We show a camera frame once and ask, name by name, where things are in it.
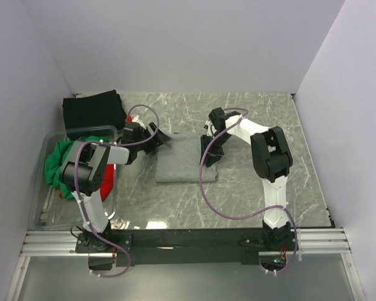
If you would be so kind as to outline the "grey t-shirt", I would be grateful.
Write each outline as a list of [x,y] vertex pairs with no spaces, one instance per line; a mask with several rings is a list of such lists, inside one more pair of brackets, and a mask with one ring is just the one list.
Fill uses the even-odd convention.
[[217,179],[216,165],[204,166],[201,161],[201,135],[199,133],[170,134],[171,140],[161,145],[156,152],[155,181],[157,183],[214,182]]

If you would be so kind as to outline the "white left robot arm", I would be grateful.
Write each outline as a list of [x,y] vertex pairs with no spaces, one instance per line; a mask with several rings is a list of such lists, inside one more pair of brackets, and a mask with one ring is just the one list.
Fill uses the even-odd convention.
[[59,179],[78,203],[84,235],[99,252],[113,243],[110,221],[104,213],[100,189],[107,166],[130,165],[140,151],[153,153],[171,141],[153,122],[144,125],[137,117],[127,117],[122,135],[115,143],[92,139],[76,140],[61,166]]

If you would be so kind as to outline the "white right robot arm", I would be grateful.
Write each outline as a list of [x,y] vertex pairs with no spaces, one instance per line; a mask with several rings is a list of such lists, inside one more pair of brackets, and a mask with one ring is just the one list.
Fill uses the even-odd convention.
[[[287,211],[286,185],[293,165],[293,158],[281,127],[266,127],[246,118],[243,108],[221,107],[213,109],[201,136],[199,185],[202,197],[217,215],[231,220],[244,220],[261,213],[263,216],[262,245],[277,250],[291,235],[294,222]],[[233,217],[214,208],[206,197],[202,184],[203,167],[211,167],[224,156],[223,145],[235,136],[251,146],[251,157],[256,174],[261,178],[265,208],[256,213]]]

